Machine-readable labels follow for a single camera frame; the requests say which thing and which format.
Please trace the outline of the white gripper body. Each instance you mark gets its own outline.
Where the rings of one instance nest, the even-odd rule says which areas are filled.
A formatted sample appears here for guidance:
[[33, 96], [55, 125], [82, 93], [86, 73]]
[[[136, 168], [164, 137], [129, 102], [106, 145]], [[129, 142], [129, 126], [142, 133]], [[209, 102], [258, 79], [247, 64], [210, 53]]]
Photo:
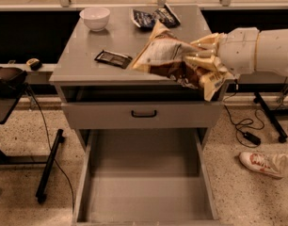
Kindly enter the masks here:
[[219, 40], [217, 56], [233, 74], [255, 71], [255, 51], [260, 31], [256, 27], [236, 28]]

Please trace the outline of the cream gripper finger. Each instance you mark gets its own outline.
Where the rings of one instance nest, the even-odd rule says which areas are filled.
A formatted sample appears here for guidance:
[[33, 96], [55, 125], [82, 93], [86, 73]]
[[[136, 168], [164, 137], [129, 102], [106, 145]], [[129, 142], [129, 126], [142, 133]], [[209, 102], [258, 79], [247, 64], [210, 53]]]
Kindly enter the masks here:
[[198, 40], [192, 41], [191, 45], [196, 49], [196, 51], [191, 53], [191, 56], [200, 58], [216, 56], [219, 39], [220, 34], [213, 33]]
[[184, 61], [191, 69], [194, 70], [203, 68], [204, 70], [210, 72], [226, 73], [228, 71], [218, 56], [210, 56], [207, 58], [198, 56], [185, 56]]

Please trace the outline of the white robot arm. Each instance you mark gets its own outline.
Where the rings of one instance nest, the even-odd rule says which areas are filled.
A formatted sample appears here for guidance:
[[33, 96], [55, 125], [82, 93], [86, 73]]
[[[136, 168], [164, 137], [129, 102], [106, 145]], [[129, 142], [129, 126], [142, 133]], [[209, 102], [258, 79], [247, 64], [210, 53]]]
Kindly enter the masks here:
[[238, 27], [195, 40], [192, 45], [198, 51], [185, 55], [184, 60], [194, 66], [233, 76], [269, 72], [288, 77], [288, 29]]

